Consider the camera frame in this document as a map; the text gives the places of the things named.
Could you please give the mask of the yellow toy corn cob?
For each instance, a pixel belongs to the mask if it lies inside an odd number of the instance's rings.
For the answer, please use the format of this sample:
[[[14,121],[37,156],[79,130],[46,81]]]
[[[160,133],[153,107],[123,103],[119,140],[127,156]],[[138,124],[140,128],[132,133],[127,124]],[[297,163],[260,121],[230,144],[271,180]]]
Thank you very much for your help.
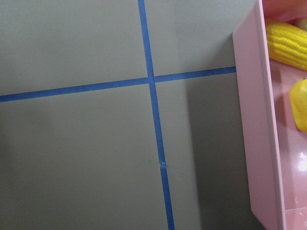
[[[307,70],[307,32],[272,18],[265,19],[269,58]]]

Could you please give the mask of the pink plastic bin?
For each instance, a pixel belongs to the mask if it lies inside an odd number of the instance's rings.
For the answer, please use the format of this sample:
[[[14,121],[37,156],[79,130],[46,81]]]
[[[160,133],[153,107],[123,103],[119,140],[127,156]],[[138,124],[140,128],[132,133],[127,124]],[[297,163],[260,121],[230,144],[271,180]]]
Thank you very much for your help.
[[[307,135],[288,96],[307,73],[269,58],[265,18],[306,15],[304,0],[258,0],[233,32],[251,210],[268,230],[307,227]]]

